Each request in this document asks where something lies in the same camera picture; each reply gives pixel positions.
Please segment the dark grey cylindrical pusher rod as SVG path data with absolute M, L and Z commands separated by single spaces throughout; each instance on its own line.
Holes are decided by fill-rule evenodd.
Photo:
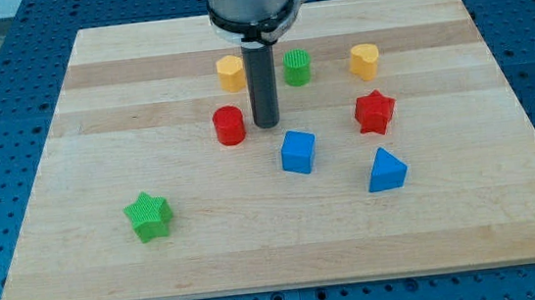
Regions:
M 280 118 L 272 47 L 242 48 L 241 54 L 253 122 L 259 128 L 272 128 Z

